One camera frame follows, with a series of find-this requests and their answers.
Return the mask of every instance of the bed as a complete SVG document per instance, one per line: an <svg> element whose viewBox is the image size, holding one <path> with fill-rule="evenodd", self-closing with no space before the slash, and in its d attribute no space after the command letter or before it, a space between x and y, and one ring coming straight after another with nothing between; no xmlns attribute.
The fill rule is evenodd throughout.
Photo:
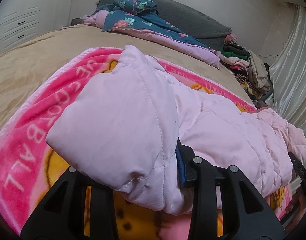
<svg viewBox="0 0 306 240"><path fill-rule="evenodd" d="M223 86L248 103L249 106L252 105L248 95L225 67L216 69L195 58L150 41L120 33L101 32L100 29L91 26L75 25L42 35L0 55L0 129L34 91L74 57L89 48L123 48L126 44L139 48L144 54L164 59L197 73ZM67 168L67 163L60 160L55 152L49 152L48 156L47 167L56 168L55 173L53 173L56 179ZM47 176L48 180L51 181L52 176ZM117 195L116 198L117 210L119 207L123 208L124 211L129 209L125 206L121 196ZM125 216L132 221L134 232L136 232L133 239L137 239L139 235L143 236L143 234L146 239L155 239L153 233L155 231L153 223L156 219L155 213L135 205L132 205L131 209L139 209L136 213L142 213L144 216L133 218L132 214L134 212L128 213L125 211ZM143 225L138 223L138 219L147 221L146 231L141 230ZM125 231L124 224L124 222L118 222L119 234L121 239L128 239L125 234L130 233Z"/></svg>

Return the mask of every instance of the gray pillow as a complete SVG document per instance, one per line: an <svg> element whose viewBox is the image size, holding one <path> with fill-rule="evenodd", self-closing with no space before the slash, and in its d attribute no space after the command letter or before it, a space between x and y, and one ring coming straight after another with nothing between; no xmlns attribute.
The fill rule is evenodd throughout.
<svg viewBox="0 0 306 240"><path fill-rule="evenodd" d="M98 6L114 0L100 0ZM157 4L159 17L215 50L221 50L224 39L231 33L211 17L173 0L152 0Z"/></svg>

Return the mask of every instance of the folded blanket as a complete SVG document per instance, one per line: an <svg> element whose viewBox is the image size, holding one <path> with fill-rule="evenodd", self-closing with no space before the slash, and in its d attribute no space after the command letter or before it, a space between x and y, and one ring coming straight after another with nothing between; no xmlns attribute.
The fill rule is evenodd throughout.
<svg viewBox="0 0 306 240"><path fill-rule="evenodd" d="M247 71L248 71L248 76L249 76L249 82L252 85L253 89L265 95L270 90L269 82L267 81L263 87L259 88L257 82L255 81L256 78L255 78L255 75L253 74L253 68L249 67Z"/></svg>
<svg viewBox="0 0 306 240"><path fill-rule="evenodd" d="M114 0L99 0L98 7ZM186 34L198 39L212 49L220 50L231 28L223 26L211 17L173 0L153 0L158 5L159 17Z"/></svg>
<svg viewBox="0 0 306 240"><path fill-rule="evenodd" d="M126 12L123 11L112 11L112 12L108 12L106 10L101 10L98 13L96 13L93 16L90 17L85 17L83 20L83 23L85 25L91 25L91 26L96 26L98 28L103 29L104 28L104 24L106 23L106 18L108 16L111 16L114 13L114 15L117 14L121 14L122 16L120 17L121 20L118 20L116 23L114 23L114 26L112 28L112 30L114 31L118 31L120 33L125 33L128 34L130 36L136 37L136 38L140 38L140 39L144 39L147 41L153 41L156 42L158 44L161 44L163 46L166 46L168 48L174 49L176 51L182 52L184 54L187 54L191 57L194 57L196 59L199 59L211 66L214 66L216 68L220 68L220 59L218 54L212 50L212 49L207 49L205 47L201 47L198 45L193 45L188 43L188 41L186 40L187 35L181 33L181 36L183 38L183 41L180 41L182 38L179 38L179 40L176 40L175 38L172 38L168 35L162 34L162 32L164 33L173 33L173 35L176 36L180 36L179 33L176 32L172 32L170 30L165 30L162 29L159 26L162 26L163 21L162 19L158 18L158 20L155 20L154 23L156 23L157 25L155 26L156 29L159 29L159 32L155 32L149 29L137 29L137 28L133 28L135 26L135 22L137 19L138 21L141 22L141 28L145 28L145 26L147 25L152 25L152 23L143 21L141 18L136 16L133 16L132 18L129 18L129 16L127 16ZM172 25L168 25L168 28L175 28Z"/></svg>
<svg viewBox="0 0 306 240"><path fill-rule="evenodd" d="M115 30L117 28L128 27L132 25L130 27L132 27L133 29L148 29L169 36L175 40L178 40L180 34L180 38L184 38L182 39L182 41L185 41L192 45L211 49L210 47L201 43L194 37L187 35L172 24L157 17L157 5L152 0L114 0L112 4L106 4L104 6L99 7L97 11L99 11L100 9L105 9L109 11L109 15L120 11L114 16L107 17L106 24L104 25L102 31L110 31ZM124 19L123 24L122 22L118 22L123 20L122 16L127 15L138 16L139 18L126 17Z"/></svg>
<svg viewBox="0 0 306 240"><path fill-rule="evenodd" d="M220 95L183 85L131 45L111 73L89 80L46 141L128 201L181 214L191 211L193 194L178 187L178 137L212 165L240 167L263 197L295 177L289 151L306 160L303 131L272 109L241 113Z"/></svg>
<svg viewBox="0 0 306 240"><path fill-rule="evenodd" d="M266 86L268 82L268 72L266 71L266 67L263 61L256 56L252 51L251 54L251 66L253 71L253 79L257 85L257 88L262 88Z"/></svg>
<svg viewBox="0 0 306 240"><path fill-rule="evenodd" d="M225 57L220 51L217 52L220 57L220 60L229 65L239 65L243 69L247 69L250 66L248 61L245 61L238 57Z"/></svg>

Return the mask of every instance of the pink fleece blanket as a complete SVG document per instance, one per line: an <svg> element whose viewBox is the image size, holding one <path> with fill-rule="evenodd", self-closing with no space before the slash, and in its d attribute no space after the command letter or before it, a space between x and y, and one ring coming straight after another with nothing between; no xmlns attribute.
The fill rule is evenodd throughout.
<svg viewBox="0 0 306 240"><path fill-rule="evenodd" d="M93 76L114 69L121 52L116 48L83 52L38 88L0 131L0 212L18 234L39 201L68 167L47 145L46 134ZM162 59L159 63L193 89L223 95L241 111L255 110L253 105L209 79Z"/></svg>
<svg viewBox="0 0 306 240"><path fill-rule="evenodd" d="M95 26L100 29L103 28L105 18L108 15L108 11L101 10L93 16L84 17L83 23L89 26ZM213 67L220 69L220 58L218 56L218 52L215 50L203 48L197 45L187 44L180 41L173 40L170 37L162 35L161 33L156 33L150 30L139 30L132 28L117 28L115 31L120 33L125 33L130 36L143 39L146 41L153 41L158 44L161 44L165 47L174 49L186 55L189 55L193 58L201 60Z"/></svg>

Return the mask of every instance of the pile of clothes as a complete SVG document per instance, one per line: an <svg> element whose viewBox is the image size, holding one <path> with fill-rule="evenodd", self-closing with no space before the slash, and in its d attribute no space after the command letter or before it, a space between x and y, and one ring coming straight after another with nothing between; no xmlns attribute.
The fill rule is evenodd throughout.
<svg viewBox="0 0 306 240"><path fill-rule="evenodd" d="M237 43L235 34L228 35L218 51L221 63L232 72L252 100L259 100L270 90L268 71L262 60Z"/></svg>

